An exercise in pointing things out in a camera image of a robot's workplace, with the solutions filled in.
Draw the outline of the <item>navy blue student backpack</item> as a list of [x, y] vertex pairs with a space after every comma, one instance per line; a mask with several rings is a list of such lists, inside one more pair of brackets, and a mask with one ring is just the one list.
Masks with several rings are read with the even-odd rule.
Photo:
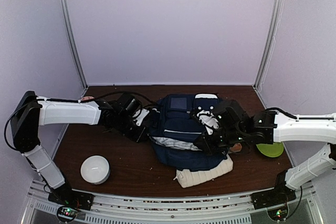
[[196, 111], [209, 112], [223, 99], [215, 94], [169, 94], [157, 101], [150, 113], [148, 136], [158, 160], [177, 170], [208, 171], [227, 161], [228, 149], [208, 156], [194, 145], [207, 132], [192, 118]]

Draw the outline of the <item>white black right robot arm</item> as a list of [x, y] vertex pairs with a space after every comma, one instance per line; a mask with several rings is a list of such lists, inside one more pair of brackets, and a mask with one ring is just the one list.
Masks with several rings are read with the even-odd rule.
[[324, 143], [322, 149], [306, 161], [277, 175], [276, 185], [269, 192], [269, 199], [274, 204], [281, 203], [289, 192], [335, 167], [334, 113], [293, 115], [273, 107], [249, 116], [237, 101], [228, 100], [208, 111], [196, 108], [191, 117], [206, 128], [194, 141], [206, 155], [220, 153], [237, 143]]

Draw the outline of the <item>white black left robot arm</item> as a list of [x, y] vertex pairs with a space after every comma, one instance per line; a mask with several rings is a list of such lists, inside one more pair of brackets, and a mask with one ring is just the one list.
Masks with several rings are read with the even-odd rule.
[[75, 192], [39, 138], [49, 136], [47, 130], [62, 133], [71, 124], [82, 124], [117, 130], [125, 137], [141, 142], [145, 138], [145, 120], [150, 111], [134, 93], [118, 91], [116, 94], [119, 98], [113, 101], [106, 101], [104, 96], [67, 100], [27, 91], [4, 125], [7, 146], [27, 159], [64, 205], [75, 201]]

